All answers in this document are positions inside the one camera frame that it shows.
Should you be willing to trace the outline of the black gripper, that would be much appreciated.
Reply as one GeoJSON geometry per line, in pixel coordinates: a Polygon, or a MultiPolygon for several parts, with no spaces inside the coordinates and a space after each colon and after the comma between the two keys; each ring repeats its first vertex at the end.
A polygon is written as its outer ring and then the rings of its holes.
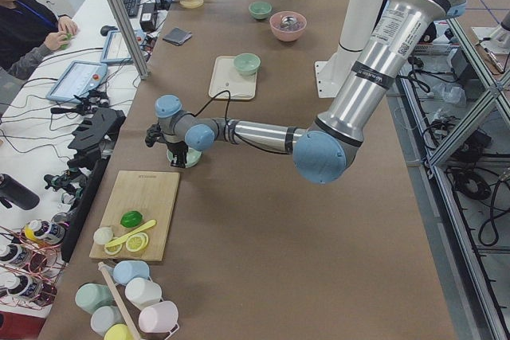
{"type": "Polygon", "coordinates": [[[149,126],[144,141],[147,147],[153,147],[156,143],[165,144],[171,153],[171,165],[178,168],[186,167],[188,146],[181,139],[164,133],[158,123],[149,126]]]}

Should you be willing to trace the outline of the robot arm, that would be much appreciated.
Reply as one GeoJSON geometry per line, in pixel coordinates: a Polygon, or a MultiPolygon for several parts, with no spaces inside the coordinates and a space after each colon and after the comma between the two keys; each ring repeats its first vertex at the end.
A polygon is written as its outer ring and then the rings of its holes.
{"type": "Polygon", "coordinates": [[[351,66],[330,108],[308,129],[238,119],[200,119],[182,109],[180,99],[165,95],[155,101],[157,122],[145,143],[164,143],[178,167],[189,149],[203,152],[215,141],[246,143],[262,151],[290,154],[301,176],[316,184],[336,180],[353,163],[363,144],[363,128],[427,27],[456,18],[466,0],[389,0],[366,46],[351,66]]]}

